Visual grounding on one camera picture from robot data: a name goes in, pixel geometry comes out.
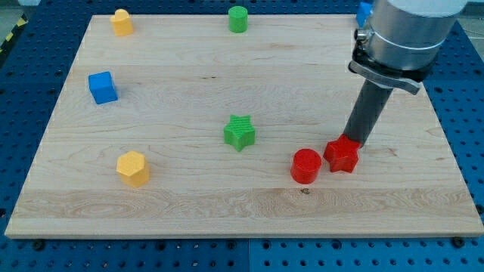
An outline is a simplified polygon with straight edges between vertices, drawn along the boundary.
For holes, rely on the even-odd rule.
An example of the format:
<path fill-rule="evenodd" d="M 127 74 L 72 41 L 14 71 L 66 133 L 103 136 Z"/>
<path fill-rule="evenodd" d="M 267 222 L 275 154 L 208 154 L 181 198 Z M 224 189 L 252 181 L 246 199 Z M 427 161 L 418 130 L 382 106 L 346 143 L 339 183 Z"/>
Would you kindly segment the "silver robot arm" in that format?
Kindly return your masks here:
<path fill-rule="evenodd" d="M 362 4 L 349 70 L 380 88 L 418 93 L 467 0 Z"/>

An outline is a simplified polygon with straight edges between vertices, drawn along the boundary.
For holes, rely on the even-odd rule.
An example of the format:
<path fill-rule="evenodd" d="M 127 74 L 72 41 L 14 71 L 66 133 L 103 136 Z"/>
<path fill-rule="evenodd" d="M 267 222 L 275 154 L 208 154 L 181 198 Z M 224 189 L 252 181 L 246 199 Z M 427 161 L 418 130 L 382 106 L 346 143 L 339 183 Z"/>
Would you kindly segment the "blue block behind arm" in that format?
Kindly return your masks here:
<path fill-rule="evenodd" d="M 370 17 L 372 8 L 372 1 L 361 1 L 359 3 L 355 17 L 359 27 L 363 27 L 366 24 L 367 19 Z"/>

